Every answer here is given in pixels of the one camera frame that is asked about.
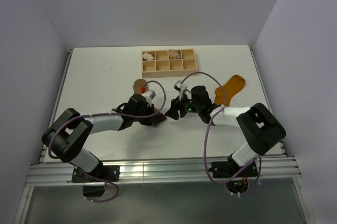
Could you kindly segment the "tan ribbed sock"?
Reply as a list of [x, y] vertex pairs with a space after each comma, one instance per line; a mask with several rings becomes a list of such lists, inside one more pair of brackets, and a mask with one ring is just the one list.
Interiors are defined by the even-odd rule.
[[[146, 80], [144, 79], [137, 79], [133, 84], [133, 90], [135, 94], [143, 95], [149, 92], [148, 85], [146, 84]], [[153, 104], [149, 104], [150, 101], [149, 96], [145, 96], [146, 102], [144, 111], [139, 112], [138, 115], [140, 116], [147, 116], [157, 112], [157, 109], [154, 107]], [[145, 118], [139, 119], [140, 124], [146, 126], [158, 126], [160, 123], [166, 121], [166, 116], [162, 113], [157, 113], [156, 115]]]

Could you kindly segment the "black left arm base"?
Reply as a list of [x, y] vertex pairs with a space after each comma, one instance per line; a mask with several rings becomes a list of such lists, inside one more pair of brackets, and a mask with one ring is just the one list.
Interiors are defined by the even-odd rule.
[[[120, 189], [115, 182], [118, 182], [120, 176], [120, 166], [118, 165], [98, 165], [91, 172], [84, 171], [82, 168], [74, 167], [71, 182], [82, 184], [82, 193], [87, 200], [93, 202], [107, 202], [117, 197]], [[112, 196], [103, 199], [108, 186], [114, 187]]]

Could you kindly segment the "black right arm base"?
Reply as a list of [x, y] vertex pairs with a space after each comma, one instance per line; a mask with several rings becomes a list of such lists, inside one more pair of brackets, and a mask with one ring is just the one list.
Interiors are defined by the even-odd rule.
[[225, 178], [229, 180], [240, 171], [225, 185], [231, 196], [241, 197], [259, 183], [261, 164], [261, 160], [259, 161], [259, 165], [256, 164], [256, 161], [252, 161], [249, 165], [240, 167], [232, 161], [216, 161], [211, 163], [208, 172], [212, 174], [213, 179]]

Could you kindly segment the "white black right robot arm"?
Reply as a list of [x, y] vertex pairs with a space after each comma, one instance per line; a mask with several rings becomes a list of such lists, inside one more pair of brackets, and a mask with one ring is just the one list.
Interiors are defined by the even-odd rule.
[[226, 107], [211, 102], [205, 86], [195, 86], [187, 95], [187, 85], [178, 81], [174, 89], [179, 95], [171, 100], [171, 106], [165, 113], [167, 117], [179, 120], [188, 113], [196, 113], [207, 124], [207, 130], [211, 126], [222, 125], [241, 130], [245, 143], [228, 157], [225, 167], [219, 170], [226, 181], [240, 176], [286, 136], [284, 127], [262, 103], [251, 107]]

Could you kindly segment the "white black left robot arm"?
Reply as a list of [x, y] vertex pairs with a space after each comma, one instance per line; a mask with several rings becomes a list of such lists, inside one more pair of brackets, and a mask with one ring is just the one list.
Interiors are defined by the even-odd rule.
[[154, 97], [154, 91], [134, 94], [116, 109], [96, 115], [82, 115], [69, 108], [44, 132], [42, 143], [57, 159], [84, 171], [89, 181], [107, 180], [110, 175], [103, 163], [84, 148], [87, 138], [104, 131], [124, 130], [136, 121], [145, 126], [153, 125]]

